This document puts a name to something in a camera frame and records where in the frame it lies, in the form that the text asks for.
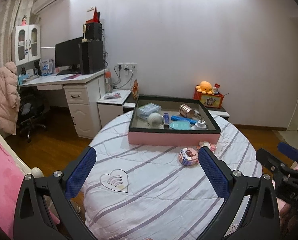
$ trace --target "wall outlet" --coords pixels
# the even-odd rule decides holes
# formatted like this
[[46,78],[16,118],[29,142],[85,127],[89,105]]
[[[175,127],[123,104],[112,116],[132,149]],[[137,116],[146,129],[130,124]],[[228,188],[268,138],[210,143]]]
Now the wall outlet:
[[129,70],[130,70],[129,63],[124,63],[123,64],[123,70],[125,72],[125,75],[127,76],[129,74]]
[[123,70],[123,62],[122,63],[117,63],[117,65],[121,65],[121,69],[120,70]]
[[131,63],[130,64],[130,70],[132,71],[132,72],[134,72],[134,71],[137,71],[137,63]]

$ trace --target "bedspread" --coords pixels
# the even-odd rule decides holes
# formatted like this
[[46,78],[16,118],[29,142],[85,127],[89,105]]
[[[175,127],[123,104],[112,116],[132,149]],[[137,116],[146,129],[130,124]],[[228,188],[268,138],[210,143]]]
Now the bedspread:
[[[181,165],[177,156],[183,147],[130,145],[131,116],[112,120],[90,144],[97,161],[82,187],[86,225],[99,240],[195,240],[223,199],[199,164]],[[213,117],[222,130],[215,155],[232,170],[260,177],[262,167],[247,138],[228,121]],[[227,234],[235,231],[248,199]]]

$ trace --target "keyboard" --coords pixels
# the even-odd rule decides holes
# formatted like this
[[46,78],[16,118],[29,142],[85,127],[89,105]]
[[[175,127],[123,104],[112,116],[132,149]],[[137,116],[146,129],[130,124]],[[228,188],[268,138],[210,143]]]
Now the keyboard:
[[57,76],[67,75],[67,74],[81,74],[81,72],[80,71],[73,70],[73,69],[65,69],[65,70],[60,71],[57,74]]

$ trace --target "toy box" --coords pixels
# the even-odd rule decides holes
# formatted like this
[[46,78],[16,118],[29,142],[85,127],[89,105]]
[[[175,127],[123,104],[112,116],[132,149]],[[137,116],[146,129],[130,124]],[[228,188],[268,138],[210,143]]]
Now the toy box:
[[[198,110],[201,117],[204,118],[207,130],[174,130],[172,128],[152,128],[147,121],[137,116],[137,110],[149,103],[160,106],[160,114],[168,113],[169,116],[180,116],[179,108],[186,104],[192,109]],[[199,100],[185,98],[171,98],[160,96],[140,95],[136,103],[135,110],[131,118],[128,140],[129,144],[137,145],[162,145],[162,146],[188,146],[198,145],[201,141],[208,141],[216,144],[220,137],[221,129],[217,122]]]
[[222,100],[224,96],[219,95],[208,95],[199,93],[196,89],[194,90],[193,99],[200,100],[202,104],[206,107],[221,108]]

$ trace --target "metal screw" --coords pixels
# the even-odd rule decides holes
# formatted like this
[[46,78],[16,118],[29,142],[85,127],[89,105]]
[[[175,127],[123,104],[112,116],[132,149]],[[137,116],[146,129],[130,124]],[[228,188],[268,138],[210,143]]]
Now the metal screw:
[[54,177],[60,177],[62,175],[62,172],[61,171],[55,171],[54,173],[53,173],[53,176]]
[[266,180],[269,180],[269,179],[270,179],[270,176],[269,176],[268,174],[266,174],[266,173],[263,175],[263,177],[264,177],[264,179],[266,179]]
[[31,179],[31,178],[32,178],[32,175],[31,175],[31,174],[27,174],[27,175],[24,176],[24,179],[25,179],[25,180],[29,180],[29,179]]
[[233,171],[232,173],[233,173],[233,175],[234,175],[235,177],[240,177],[240,176],[241,176],[241,172],[240,172],[240,171],[235,170],[235,171]]

